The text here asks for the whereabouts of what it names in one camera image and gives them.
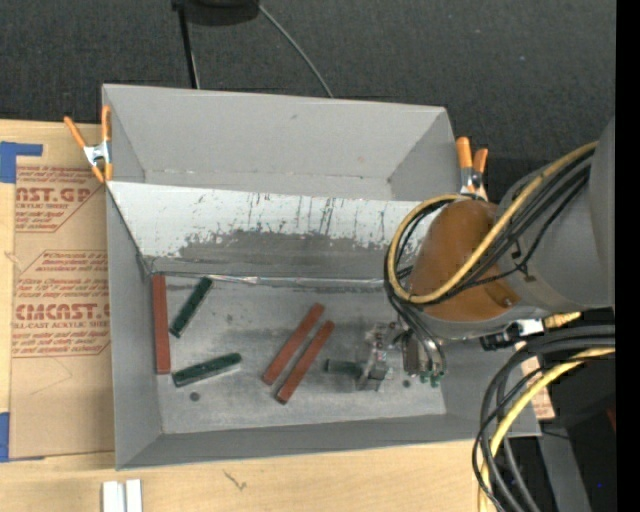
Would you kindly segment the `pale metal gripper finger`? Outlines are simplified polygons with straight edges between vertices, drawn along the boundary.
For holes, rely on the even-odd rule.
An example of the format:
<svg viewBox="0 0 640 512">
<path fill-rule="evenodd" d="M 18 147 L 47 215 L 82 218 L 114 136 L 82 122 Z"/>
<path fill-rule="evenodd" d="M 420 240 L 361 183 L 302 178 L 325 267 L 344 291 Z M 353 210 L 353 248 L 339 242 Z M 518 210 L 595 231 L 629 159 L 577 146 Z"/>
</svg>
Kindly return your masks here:
<svg viewBox="0 0 640 512">
<path fill-rule="evenodd" d="M 396 322 L 376 322 L 365 334 L 365 344 L 373 361 L 384 361 L 398 334 Z"/>
<path fill-rule="evenodd" d="M 363 363 L 355 378 L 357 391 L 379 391 L 391 375 L 391 366 L 385 361 Z"/>
</svg>

